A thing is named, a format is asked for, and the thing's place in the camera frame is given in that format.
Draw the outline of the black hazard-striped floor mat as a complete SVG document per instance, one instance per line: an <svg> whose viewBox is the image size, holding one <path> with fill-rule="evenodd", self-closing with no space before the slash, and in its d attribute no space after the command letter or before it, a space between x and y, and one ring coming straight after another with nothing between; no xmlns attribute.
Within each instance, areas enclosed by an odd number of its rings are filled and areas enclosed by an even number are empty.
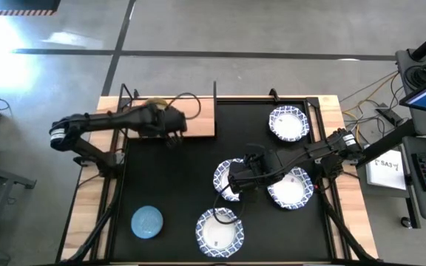
<svg viewBox="0 0 426 266"><path fill-rule="evenodd" d="M0 0L0 16L51 16L61 0Z"/></svg>

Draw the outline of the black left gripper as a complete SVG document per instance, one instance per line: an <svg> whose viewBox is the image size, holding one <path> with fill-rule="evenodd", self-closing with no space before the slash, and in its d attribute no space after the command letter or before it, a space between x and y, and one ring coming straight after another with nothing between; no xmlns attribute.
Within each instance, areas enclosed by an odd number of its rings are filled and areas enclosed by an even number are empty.
<svg viewBox="0 0 426 266"><path fill-rule="evenodd" d="M183 142L183 133L187 131L185 114L175 107L160 108L147 105L150 119L138 131L141 137L165 137L166 145L172 149Z"/></svg>

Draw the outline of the black table mat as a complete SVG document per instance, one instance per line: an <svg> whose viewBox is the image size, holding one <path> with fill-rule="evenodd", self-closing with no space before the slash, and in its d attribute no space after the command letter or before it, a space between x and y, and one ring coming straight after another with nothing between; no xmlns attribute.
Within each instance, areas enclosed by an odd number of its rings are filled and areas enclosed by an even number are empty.
<svg viewBox="0 0 426 266"><path fill-rule="evenodd" d="M268 149L292 149L268 127L272 100L220 100L214 137L187 137L170 149L163 140L134 139L127 159L110 258L114 262L213 263L195 238L199 217L213 207L238 215L245 232L241 249L229 263L324 262L331 258L322 200L318 195L295 211L280 208L260 188L245 202L227 202L213 186L214 171L227 159L241 158L249 143ZM160 233L140 239L132 215L145 205L163 215Z"/></svg>

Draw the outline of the wooden shelf board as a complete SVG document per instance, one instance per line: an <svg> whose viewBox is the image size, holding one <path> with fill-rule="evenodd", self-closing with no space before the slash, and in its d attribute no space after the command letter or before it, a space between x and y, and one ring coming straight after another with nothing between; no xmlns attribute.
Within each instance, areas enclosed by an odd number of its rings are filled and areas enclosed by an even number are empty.
<svg viewBox="0 0 426 266"><path fill-rule="evenodd" d="M186 121L187 131L184 137L212 137L214 136L214 98L199 98L200 114ZM172 107L183 112L186 117L197 114L199 104L192 96L181 97L174 101Z"/></svg>

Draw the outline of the white SA3 label sheet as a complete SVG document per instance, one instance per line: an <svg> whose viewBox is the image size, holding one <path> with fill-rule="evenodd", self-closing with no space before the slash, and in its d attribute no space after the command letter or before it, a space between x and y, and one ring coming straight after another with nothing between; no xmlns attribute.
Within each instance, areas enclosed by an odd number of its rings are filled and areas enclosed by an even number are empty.
<svg viewBox="0 0 426 266"><path fill-rule="evenodd" d="M405 190L402 153L390 150L366 164L367 184Z"/></svg>

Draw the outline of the blue white patterned paper bowl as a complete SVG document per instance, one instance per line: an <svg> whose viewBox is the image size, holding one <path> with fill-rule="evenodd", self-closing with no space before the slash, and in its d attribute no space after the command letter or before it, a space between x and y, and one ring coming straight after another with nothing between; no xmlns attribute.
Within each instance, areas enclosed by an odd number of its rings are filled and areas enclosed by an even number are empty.
<svg viewBox="0 0 426 266"><path fill-rule="evenodd" d="M295 106L279 106L268 116L269 129L285 142L297 142L310 131L305 113Z"/></svg>
<svg viewBox="0 0 426 266"><path fill-rule="evenodd" d="M243 246L243 224L228 208L209 209L198 219L195 238L200 251L212 258L229 258Z"/></svg>
<svg viewBox="0 0 426 266"><path fill-rule="evenodd" d="M226 201L240 201L239 194L234 194L232 190L230 188L226 188L226 186L229 184L228 176L231 163L241 163L242 161L243 160L240 158L225 160L220 163L214 171L213 186Z"/></svg>
<svg viewBox="0 0 426 266"><path fill-rule="evenodd" d="M267 191L281 208L293 211L308 203L313 196L314 185L303 168L294 167L281 181L267 187Z"/></svg>

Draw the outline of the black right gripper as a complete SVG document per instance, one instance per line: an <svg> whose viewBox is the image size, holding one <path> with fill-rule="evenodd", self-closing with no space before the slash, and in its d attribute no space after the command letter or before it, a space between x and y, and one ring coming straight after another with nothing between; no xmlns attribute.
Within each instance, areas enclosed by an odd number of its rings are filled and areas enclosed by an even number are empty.
<svg viewBox="0 0 426 266"><path fill-rule="evenodd" d="M285 176L285 170L276 151L249 143L242 162L229 166L229 185L234 193L268 187Z"/></svg>

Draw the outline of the black power strip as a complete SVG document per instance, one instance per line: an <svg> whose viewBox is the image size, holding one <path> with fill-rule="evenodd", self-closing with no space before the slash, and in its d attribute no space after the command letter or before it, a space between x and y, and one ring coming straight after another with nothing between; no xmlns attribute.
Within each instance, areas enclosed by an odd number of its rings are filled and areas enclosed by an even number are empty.
<svg viewBox="0 0 426 266"><path fill-rule="evenodd" d="M400 126L405 122L405 119L400 117L394 110L388 107L376 107L375 110L383 116L394 127Z"/></svg>

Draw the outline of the black table frame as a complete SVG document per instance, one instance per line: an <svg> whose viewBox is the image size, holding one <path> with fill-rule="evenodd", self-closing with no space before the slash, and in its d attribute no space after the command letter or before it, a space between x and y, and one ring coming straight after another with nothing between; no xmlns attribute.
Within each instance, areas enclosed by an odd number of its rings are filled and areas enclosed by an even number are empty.
<svg viewBox="0 0 426 266"><path fill-rule="evenodd" d="M197 96L193 95L189 92L184 92L180 95L178 95L176 98L188 95L188 96L194 96L195 98ZM307 111L309 107L309 101L307 99L300 99L300 98L282 98L279 97L276 94L270 94L269 96L261 97L261 98L248 98L248 97L223 97L223 96L217 96L217 104L220 100L228 100L228 101L239 101L244 102L247 100L272 100L275 102L275 108L279 106L287 106L287 105L294 105L298 106L301 110ZM121 109L118 109L112 113L116 112L125 112ZM324 140L328 136L330 136L335 130L331 132L326 132L324 128L318 128L318 129L310 129L309 133L304 136L301 140L297 142L293 142L294 147L292 149L296 149L300 146L305 146L310 143L319 142L321 140ZM126 168L126 159L127 159L127 144L130 140L134 139L159 139L166 142L166 139L160 138L160 137L140 137L137 132L134 132L130 129L119 129L119 130L106 130L106 131L97 131L97 132L86 132L81 135L81 138L90 144L94 145L96 148L100 149L104 152L114 152L117 159L118 159L118 170L111 173L109 176L105 177L107 180L116 179L117 185L115 187L115 192L112 198L111 203L107 207L105 213L101 216L101 218L97 221L94 230L92 233L88 236L85 243L78 249L78 251L70 258L65 260L66 265L80 265L80 266L87 266L89 262L86 260L86 254L89 251L89 249L93 246L94 241L98 238L98 235L102 231L103 228L108 228L108 240L107 240L107 246L106 246L106 254L104 258L104 263L107 265L110 265L112 263L115 263L111 260L110 255L112 251L112 243L114 240L114 232L115 232L115 225L118 215L118 205L120 202L120 195L122 191L122 179L124 177L124 171ZM339 232L342 236L342 240L347 242L351 249L356 254L356 258L354 260L355 265L374 265L376 263L375 258L373 258L371 255L369 255L362 246L355 240L351 232L345 227L345 224L343 223L341 217L335 212L332 205L328 201L327 193L333 192L334 187L329 186L328 188L324 188L322 185L322 179L323 178L335 178L337 175L331 174L326 175L322 164L319 162L319 160L315 160L314 162L309 163L303 163L302 165L298 166L300 168L303 168L307 173L308 176L311 178L311 181L314 185L314 193L313 195L318 195L320 199L322 200L322 207L325 212L325 221L327 226L327 231L329 235L330 240L330 249L331 249L331 258L328 261L324 262L266 262L266 263L256 263L259 265L268 265L272 263L278 263L281 265L288 265L291 263L305 263L305 264L321 264L321 263L329 263L332 265L339 264L339 259L337 258L336 251L334 248L334 240L332 236L331 229L333 227L337 227L339 229ZM264 188L267 190L267 187L259 187L254 190L249 190L246 192L239 193L240 201L241 203L245 202L248 198L252 196L252 194L257 191L260 188ZM233 265L233 264L245 264L245 263L253 263L253 262L243 262L243 263L229 263L229 258L213 258L213 263L199 263L199 262L190 262L187 264L181 264L181 263L140 263L140 262L118 262L120 264L123 263L133 263L133 264L140 264L140 265L169 265L169 264L179 264L179 265Z"/></svg>

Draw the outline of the orange bowl with blue interior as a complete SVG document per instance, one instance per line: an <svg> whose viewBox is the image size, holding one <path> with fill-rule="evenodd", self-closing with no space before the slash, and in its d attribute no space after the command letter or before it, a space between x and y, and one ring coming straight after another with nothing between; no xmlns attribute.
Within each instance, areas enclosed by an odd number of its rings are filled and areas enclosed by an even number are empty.
<svg viewBox="0 0 426 266"><path fill-rule="evenodd" d="M157 236L163 227L163 215L154 206L140 207L131 218L131 229L140 239L151 239Z"/></svg>

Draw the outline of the black diagonal stand bar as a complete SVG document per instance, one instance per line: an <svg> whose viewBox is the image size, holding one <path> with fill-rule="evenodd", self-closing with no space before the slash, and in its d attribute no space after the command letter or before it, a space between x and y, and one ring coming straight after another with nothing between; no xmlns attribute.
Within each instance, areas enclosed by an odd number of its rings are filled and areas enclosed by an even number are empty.
<svg viewBox="0 0 426 266"><path fill-rule="evenodd" d="M387 151L395 148L402 143L403 137L415 137L416 131L413 120L407 120L400 126L397 126L392 132L382 137L380 140L370 144L363 150L364 157L359 160L356 167L365 166L370 161L376 159Z"/></svg>

